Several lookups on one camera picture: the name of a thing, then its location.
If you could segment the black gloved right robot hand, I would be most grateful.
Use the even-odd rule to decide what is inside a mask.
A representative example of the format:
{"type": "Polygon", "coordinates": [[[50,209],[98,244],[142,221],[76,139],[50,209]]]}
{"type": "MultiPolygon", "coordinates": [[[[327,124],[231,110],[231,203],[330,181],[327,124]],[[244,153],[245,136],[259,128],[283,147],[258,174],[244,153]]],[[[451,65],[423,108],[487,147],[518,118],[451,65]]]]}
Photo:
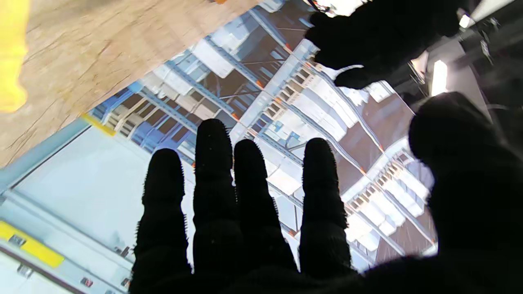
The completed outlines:
{"type": "Polygon", "coordinates": [[[434,177],[436,255],[351,266],[347,216],[329,143],[307,142],[299,264],[282,235],[262,153],[205,120],[195,150],[194,265],[187,258],[181,160],[159,149],[144,183],[131,294],[521,294],[522,156],[465,96],[442,93],[409,127],[434,177]]]}

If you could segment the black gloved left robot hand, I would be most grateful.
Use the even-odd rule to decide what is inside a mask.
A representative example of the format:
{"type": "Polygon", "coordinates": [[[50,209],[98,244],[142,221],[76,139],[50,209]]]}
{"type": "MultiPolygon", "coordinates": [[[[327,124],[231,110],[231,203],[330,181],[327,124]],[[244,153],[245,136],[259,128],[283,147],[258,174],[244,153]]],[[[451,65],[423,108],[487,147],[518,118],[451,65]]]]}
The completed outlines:
{"type": "Polygon", "coordinates": [[[315,12],[304,37],[318,52],[314,61],[340,70],[335,86],[363,89],[386,80],[442,37],[460,30],[458,10],[474,0],[372,0],[349,16],[315,12]]]}

